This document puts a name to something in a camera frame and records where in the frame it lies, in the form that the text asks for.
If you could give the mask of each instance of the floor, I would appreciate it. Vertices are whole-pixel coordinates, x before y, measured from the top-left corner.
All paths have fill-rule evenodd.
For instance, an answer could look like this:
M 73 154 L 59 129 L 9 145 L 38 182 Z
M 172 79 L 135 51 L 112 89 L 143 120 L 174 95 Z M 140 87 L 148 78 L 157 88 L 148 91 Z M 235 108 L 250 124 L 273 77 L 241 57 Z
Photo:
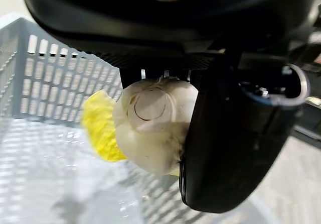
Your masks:
M 0 16 L 10 12 L 30 16 L 23 0 L 0 0 Z M 58 130 L 55 130 L 57 132 L 50 133 L 58 136 L 61 134 Z M 13 136 L 9 137 L 9 142 L 6 146 L 12 147 L 15 145 L 15 143 L 10 142 L 10 140 L 15 138 L 14 136 L 13 134 Z M 95 159 L 95 157 L 92 159 L 92 157 L 88 156 L 84 159 L 77 159 L 78 167 L 73 166 L 76 165 L 74 159 L 66 160 L 59 158 L 59 156 L 62 156 L 59 151 L 70 153 L 72 150 L 68 149 L 70 147 L 68 140 L 61 140 L 59 137 L 57 142 L 60 141 L 63 145 L 60 149 L 55 149 L 54 145 L 46 142 L 45 135 L 37 137 L 37 135 L 30 133 L 29 137 L 31 141 L 23 143 L 24 147 L 22 148 L 22 150 L 29 154 L 22 154 L 20 159 L 10 162 L 12 159 L 10 160 L 8 156 L 14 154 L 14 152 L 10 152 L 10 150 L 3 152 L 4 149 L 2 148 L 2 152 L 0 153 L 0 157 L 2 161 L 4 161 L 0 162 L 1 223 L 127 223 L 127 218 L 131 218 L 132 216 L 134 216 L 133 218 L 139 218 L 137 215 L 144 216 L 146 223 L 189 223 L 188 220 L 194 223 L 220 224 L 321 223 L 321 212 L 319 211 L 321 206 L 321 151 L 294 137 L 288 139 L 283 151 L 268 175 L 248 201 L 226 215 L 207 215 L 187 210 L 184 206 L 181 206 L 179 196 L 177 196 L 178 189 L 176 180 L 166 179 L 165 181 L 170 183 L 168 190 L 156 189 L 158 190 L 158 192 L 156 191 L 158 194 L 155 194 L 155 190 L 153 189 L 151 191 L 149 188 L 153 185 L 155 178 L 140 179 L 143 180 L 145 184 L 143 185 L 145 188 L 143 188 L 142 191 L 146 191 L 147 193 L 138 199 L 132 196 L 133 192 L 131 192 L 130 185 L 125 185 L 125 187 L 119 185 L 118 187 L 110 189 L 110 186 L 107 186 L 108 181 L 104 180 L 110 176 L 111 178 L 127 176 L 128 173 L 124 170 L 123 166 L 117 166 L 116 171 L 108 172 L 106 170 L 109 167 L 106 163 Z M 32 145 L 32 143 L 34 143 L 32 138 L 40 139 L 39 144 L 42 149 L 34 149 L 37 151 L 33 152 L 32 148 L 35 146 Z M 53 151 L 54 154 L 47 156 L 45 153 L 46 150 Z M 13 182 L 8 184 L 6 175 L 9 172 L 6 168 L 9 168 L 13 163 L 22 167 L 28 165 L 29 169 L 17 169 L 17 172 L 15 172 L 13 176 Z M 77 168 L 82 170 L 77 172 L 79 175 L 82 175 L 81 181 L 79 182 L 77 182 L 78 177 L 75 179 L 71 178 L 74 176 Z M 23 175 L 27 173 L 26 171 L 33 173 L 31 179 L 23 177 Z M 94 183 L 91 181 L 91 178 L 99 179 L 99 181 L 102 182 L 100 185 L 103 186 L 103 192 L 97 191 L 97 188 L 93 186 Z M 139 178 L 133 177 L 133 179 L 135 178 L 137 183 L 140 183 Z M 118 179 L 117 183 L 122 183 L 122 179 Z M 66 188 L 78 192 L 77 199 L 72 196 L 63 195 Z M 83 192 L 83 188 L 91 190 L 92 192 Z M 88 200 L 90 196 L 95 200 L 95 204 Z M 115 205 L 118 201 L 112 199 L 111 196 L 113 196 L 113 198 L 123 199 L 123 202 L 127 205 L 126 208 L 124 206 L 118 208 L 118 205 Z M 144 206 L 143 213 L 140 213 L 141 211 L 137 209 L 137 200 L 139 202 L 141 199 L 143 200 L 142 205 Z M 180 206 L 180 211 L 169 211 L 173 208 L 171 204 L 172 199 L 175 199 L 175 203 Z M 115 209 L 106 211 L 104 206 L 115 206 Z M 106 214 L 102 214 L 120 210 L 122 211 L 115 219 L 108 220 Z M 175 217 L 182 215 L 182 213 L 186 215 L 186 219 L 183 220 Z M 248 219 L 249 217 L 246 217 L 244 213 L 250 213 L 249 216 L 251 218 Z M 266 218 L 266 221 L 257 221 L 260 216 Z M 55 217 L 59 217 L 57 222 L 53 222 Z

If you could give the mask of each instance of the garlic bulb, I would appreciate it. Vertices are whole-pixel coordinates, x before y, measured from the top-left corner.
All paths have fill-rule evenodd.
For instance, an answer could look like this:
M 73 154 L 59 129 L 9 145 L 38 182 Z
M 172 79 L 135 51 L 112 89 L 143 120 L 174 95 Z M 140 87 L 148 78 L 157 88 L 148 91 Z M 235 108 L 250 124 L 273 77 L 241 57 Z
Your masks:
M 198 91 L 176 79 L 144 79 L 123 90 L 113 119 L 119 148 L 156 175 L 179 167 Z

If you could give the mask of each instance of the yellow sponge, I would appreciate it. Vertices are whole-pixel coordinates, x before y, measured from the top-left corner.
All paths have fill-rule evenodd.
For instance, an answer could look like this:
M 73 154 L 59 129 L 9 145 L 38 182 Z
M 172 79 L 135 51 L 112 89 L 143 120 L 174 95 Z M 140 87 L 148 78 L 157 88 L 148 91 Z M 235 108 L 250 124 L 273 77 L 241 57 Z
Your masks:
M 104 91 L 98 91 L 85 101 L 82 125 L 101 158 L 107 161 L 127 159 L 116 143 L 112 111 L 115 101 Z

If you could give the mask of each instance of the plastic basket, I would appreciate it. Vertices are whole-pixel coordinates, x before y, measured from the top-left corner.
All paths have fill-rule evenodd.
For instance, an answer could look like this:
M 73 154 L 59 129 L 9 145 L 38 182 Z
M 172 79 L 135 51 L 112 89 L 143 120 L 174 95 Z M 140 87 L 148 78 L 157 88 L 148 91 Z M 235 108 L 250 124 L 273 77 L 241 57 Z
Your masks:
M 275 223 L 252 199 L 225 215 L 191 210 L 176 177 L 101 160 L 78 128 L 101 89 L 119 98 L 117 68 L 17 15 L 0 18 L 1 224 Z

